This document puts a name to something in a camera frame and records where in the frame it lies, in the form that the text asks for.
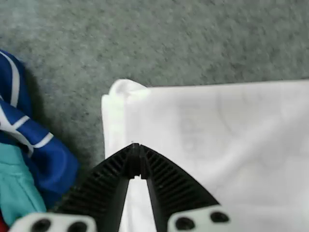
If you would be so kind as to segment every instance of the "white stripe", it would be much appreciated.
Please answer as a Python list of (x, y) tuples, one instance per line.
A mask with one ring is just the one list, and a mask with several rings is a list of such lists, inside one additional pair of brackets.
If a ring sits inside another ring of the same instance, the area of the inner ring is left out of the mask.
[(5, 116), (5, 113), (0, 105), (0, 131), (5, 131), (8, 134), (10, 134), (12, 137), (14, 137), (17, 141), (20, 143), (26, 145), (29, 149), (28, 157), (31, 157), (33, 153), (33, 146), (29, 143), (27, 138), (22, 135), (20, 132), (18, 132), (8, 121), (7, 117)]
[(19, 71), (15, 65), (15, 63), (3, 52), (0, 52), (10, 63), (12, 68), (12, 92), (11, 92), (11, 105), (17, 107), (18, 96), (19, 96), (19, 85), (20, 85), (20, 77)]
[(25, 122), (29, 120), (29, 117), (27, 115), (23, 116), (21, 119), (19, 119), (17, 122), (13, 124), (13, 128), (16, 130), (21, 127)]
[(45, 146), (49, 141), (52, 140), (54, 135), (52, 133), (48, 133), (40, 142), (38, 142), (36, 145), (33, 145), (34, 148), (41, 148)]

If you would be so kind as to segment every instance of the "white cloth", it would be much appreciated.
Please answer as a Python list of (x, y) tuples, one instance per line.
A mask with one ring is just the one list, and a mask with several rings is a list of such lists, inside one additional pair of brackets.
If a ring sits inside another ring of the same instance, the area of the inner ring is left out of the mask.
[[(201, 183), (241, 231), (309, 231), (309, 81), (146, 88), (102, 97), (106, 157), (132, 142)], [(121, 232), (155, 232), (145, 181), (130, 183)]]

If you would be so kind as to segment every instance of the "white fabric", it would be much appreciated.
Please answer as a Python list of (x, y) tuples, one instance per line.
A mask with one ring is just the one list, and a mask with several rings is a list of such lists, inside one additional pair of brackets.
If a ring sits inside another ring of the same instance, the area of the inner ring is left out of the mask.
[[(201, 183), (241, 231), (309, 231), (309, 82), (146, 88), (102, 97), (106, 157), (132, 142)], [(130, 183), (121, 232), (154, 232), (146, 183)]]

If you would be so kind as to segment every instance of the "red fabric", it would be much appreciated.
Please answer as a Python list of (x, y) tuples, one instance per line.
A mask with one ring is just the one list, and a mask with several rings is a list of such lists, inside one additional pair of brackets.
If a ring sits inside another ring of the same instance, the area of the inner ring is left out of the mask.
[(2, 214), (0, 212), (0, 232), (7, 232), (9, 227), (5, 224)]

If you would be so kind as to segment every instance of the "teal fabric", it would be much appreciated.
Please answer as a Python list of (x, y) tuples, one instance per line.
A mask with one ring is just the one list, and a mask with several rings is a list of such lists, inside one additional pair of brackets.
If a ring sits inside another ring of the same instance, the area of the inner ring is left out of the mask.
[(34, 185), (21, 150), (0, 143), (0, 209), (11, 226), (16, 219), (33, 212), (46, 212), (44, 201)]

